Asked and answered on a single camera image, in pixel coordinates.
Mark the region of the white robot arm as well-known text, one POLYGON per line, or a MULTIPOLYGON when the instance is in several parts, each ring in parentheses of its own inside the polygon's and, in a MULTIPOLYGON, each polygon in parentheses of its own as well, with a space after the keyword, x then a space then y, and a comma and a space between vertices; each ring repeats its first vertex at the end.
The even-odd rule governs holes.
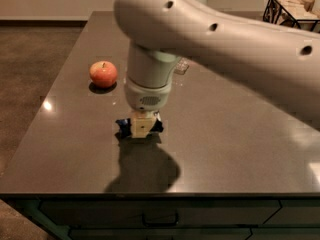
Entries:
POLYGON ((215 11, 197 0, 115 0, 129 37, 125 92, 138 113, 161 109, 178 58, 189 58, 320 125, 320 37, 215 11))

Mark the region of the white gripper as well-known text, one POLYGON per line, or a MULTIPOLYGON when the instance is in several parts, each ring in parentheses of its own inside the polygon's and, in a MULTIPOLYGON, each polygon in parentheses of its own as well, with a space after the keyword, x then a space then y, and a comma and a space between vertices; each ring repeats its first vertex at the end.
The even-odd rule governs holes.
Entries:
POLYGON ((129 106, 137 110, 133 111, 130 116, 132 137, 146 138, 157 121, 154 111, 160 110, 167 103, 171 85, 146 88, 126 78, 124 91, 129 106))

